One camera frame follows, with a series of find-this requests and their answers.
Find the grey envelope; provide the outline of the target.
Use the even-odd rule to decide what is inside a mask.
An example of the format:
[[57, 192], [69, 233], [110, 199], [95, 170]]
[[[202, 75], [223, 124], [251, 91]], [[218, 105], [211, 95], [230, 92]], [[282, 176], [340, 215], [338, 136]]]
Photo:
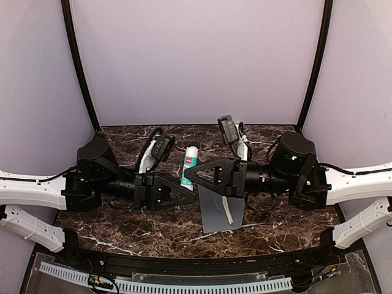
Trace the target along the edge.
[[198, 185], [198, 196], [204, 233], [216, 233], [237, 230], [242, 227], [245, 201], [241, 198], [227, 197], [234, 223], [228, 223], [222, 197], [217, 193]]

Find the beige letter paper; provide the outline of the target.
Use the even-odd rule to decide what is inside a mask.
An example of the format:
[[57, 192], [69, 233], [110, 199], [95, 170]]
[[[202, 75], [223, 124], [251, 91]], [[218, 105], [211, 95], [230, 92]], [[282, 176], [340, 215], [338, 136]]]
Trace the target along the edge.
[[228, 223], [230, 225], [232, 225], [234, 223], [234, 220], [233, 220], [233, 217], [232, 217], [232, 214], [231, 214], [231, 211], [230, 211], [230, 207], [229, 207], [229, 204], [228, 204], [228, 199], [225, 196], [222, 197], [222, 205], [224, 207], [224, 211], [225, 211]]

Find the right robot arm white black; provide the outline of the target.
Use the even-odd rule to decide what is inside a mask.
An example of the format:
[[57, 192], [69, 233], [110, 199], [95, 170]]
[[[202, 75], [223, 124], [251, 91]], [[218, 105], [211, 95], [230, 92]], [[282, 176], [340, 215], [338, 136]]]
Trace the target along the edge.
[[391, 225], [391, 163], [344, 170], [317, 160], [315, 145], [301, 134], [286, 132], [268, 155], [268, 164], [218, 158], [186, 169], [184, 176], [218, 195], [247, 198], [250, 194], [288, 194], [288, 202], [305, 211], [349, 200], [375, 198], [351, 219], [320, 236], [313, 261], [325, 266], [336, 256], [382, 225]]

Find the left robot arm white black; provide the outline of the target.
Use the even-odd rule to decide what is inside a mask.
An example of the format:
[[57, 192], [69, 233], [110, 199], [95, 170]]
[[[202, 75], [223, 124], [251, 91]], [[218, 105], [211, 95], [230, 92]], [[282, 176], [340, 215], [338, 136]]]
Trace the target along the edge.
[[195, 193], [176, 178], [156, 172], [166, 161], [175, 138], [152, 136], [143, 147], [135, 169], [121, 167], [106, 139], [96, 138], [77, 151], [77, 164], [53, 176], [1, 172], [1, 227], [58, 253], [73, 267], [86, 262], [78, 235], [55, 227], [21, 206], [45, 206], [59, 211], [88, 212], [102, 204], [102, 195], [131, 202], [136, 209], [160, 211], [195, 201]]

